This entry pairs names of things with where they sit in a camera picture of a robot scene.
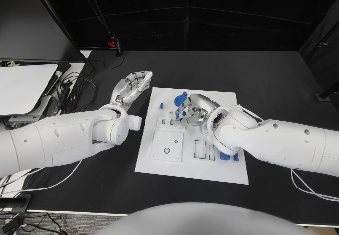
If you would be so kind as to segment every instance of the black tabletop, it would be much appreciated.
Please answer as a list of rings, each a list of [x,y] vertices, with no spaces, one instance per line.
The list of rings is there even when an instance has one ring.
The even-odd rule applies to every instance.
[[[114,54],[96,51],[89,59],[114,66],[121,60]],[[262,119],[339,130],[336,109],[314,97],[320,88],[297,52],[127,51],[122,65],[111,70],[101,61],[91,63],[98,86],[92,110],[109,102],[121,78],[134,71],[153,71],[151,87],[235,92],[238,104]],[[128,110],[142,117],[141,130],[129,131],[121,146],[86,158],[59,186],[31,192],[28,209],[129,214],[167,203],[212,202],[258,210],[294,223],[339,225],[339,203],[300,192],[291,183],[290,169],[256,160],[248,153],[249,185],[135,173],[150,94],[151,89]],[[79,105],[91,96],[88,86]],[[53,185],[75,166],[44,169],[30,188]],[[317,193],[339,196],[337,177],[308,172],[300,172],[300,176]]]

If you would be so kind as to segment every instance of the blue plastic part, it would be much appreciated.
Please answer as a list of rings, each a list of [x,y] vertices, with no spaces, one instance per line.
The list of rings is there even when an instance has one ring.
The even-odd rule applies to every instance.
[[[233,155],[233,160],[238,161],[238,153]]]
[[[176,104],[176,106],[180,106],[181,103],[183,103],[183,101],[184,101],[186,99],[187,99],[187,93],[183,92],[181,95],[174,98],[174,104]]]
[[[220,160],[230,160],[230,156],[220,152]]]

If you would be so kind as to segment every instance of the monitor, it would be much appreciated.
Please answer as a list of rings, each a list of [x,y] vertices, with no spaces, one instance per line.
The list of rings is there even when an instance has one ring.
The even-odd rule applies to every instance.
[[[0,60],[83,63],[47,0],[1,0]]]

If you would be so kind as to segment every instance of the white cable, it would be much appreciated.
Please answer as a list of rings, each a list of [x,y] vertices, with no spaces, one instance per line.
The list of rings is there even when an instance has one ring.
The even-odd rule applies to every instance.
[[[31,173],[28,173],[27,175],[24,174],[21,177],[18,177],[17,179],[8,181],[5,184],[0,185],[0,188],[4,187],[5,185],[11,184],[13,182],[16,182],[18,179],[21,179],[23,177],[27,177],[28,175],[34,174],[36,172],[39,172],[43,168],[37,169],[36,171],[33,171]]]
[[[259,121],[264,121],[262,118],[252,112],[249,111],[248,109],[245,109],[239,104],[232,104],[232,106],[243,109]]]
[[[310,190],[310,192],[305,191],[305,190],[303,190],[303,189],[297,186],[295,181],[294,181],[292,174],[295,174],[297,178],[300,179],[301,183],[304,184],[304,186],[307,187],[307,189]],[[308,193],[308,194],[311,194],[311,195],[316,195],[317,197],[320,197],[320,198],[324,199],[324,200],[329,200],[329,201],[333,201],[333,202],[339,202],[339,198],[337,198],[337,197],[331,197],[331,196],[318,194],[318,193],[316,193],[316,192],[311,190],[311,188],[308,187],[308,185],[305,184],[305,182],[303,181],[303,179],[300,178],[300,176],[297,175],[297,173],[294,172],[292,169],[291,169],[291,181],[292,181],[292,184],[294,184],[295,188],[297,188],[300,191],[303,191],[303,192],[305,192],[305,193]]]
[[[75,169],[72,170],[70,174],[67,175],[66,178],[63,178],[54,185],[46,187],[46,188],[34,188],[34,189],[27,189],[27,190],[17,190],[17,191],[11,191],[11,192],[5,192],[5,193],[1,193],[0,196],[8,194],[8,193],[14,193],[14,192],[30,192],[30,191],[40,191],[40,190],[44,190],[44,189],[50,189],[52,187],[54,187],[56,185],[59,185],[67,178],[69,176],[73,174],[73,172],[76,171],[78,167],[79,167],[79,164],[80,164],[82,160],[79,160],[79,163],[78,163],[78,166],[75,167]]]

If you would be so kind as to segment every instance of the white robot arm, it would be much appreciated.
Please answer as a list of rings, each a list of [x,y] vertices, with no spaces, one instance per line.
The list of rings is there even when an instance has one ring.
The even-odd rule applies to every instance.
[[[0,132],[0,178],[21,170],[66,165],[119,145],[141,117],[127,114],[153,73],[131,73],[118,82],[99,110],[56,115]]]
[[[199,94],[190,95],[177,111],[186,107],[191,116],[180,122],[193,126],[206,122],[210,142],[226,155],[242,148],[275,165],[339,177],[337,131],[277,120],[256,122],[241,106],[219,106]]]

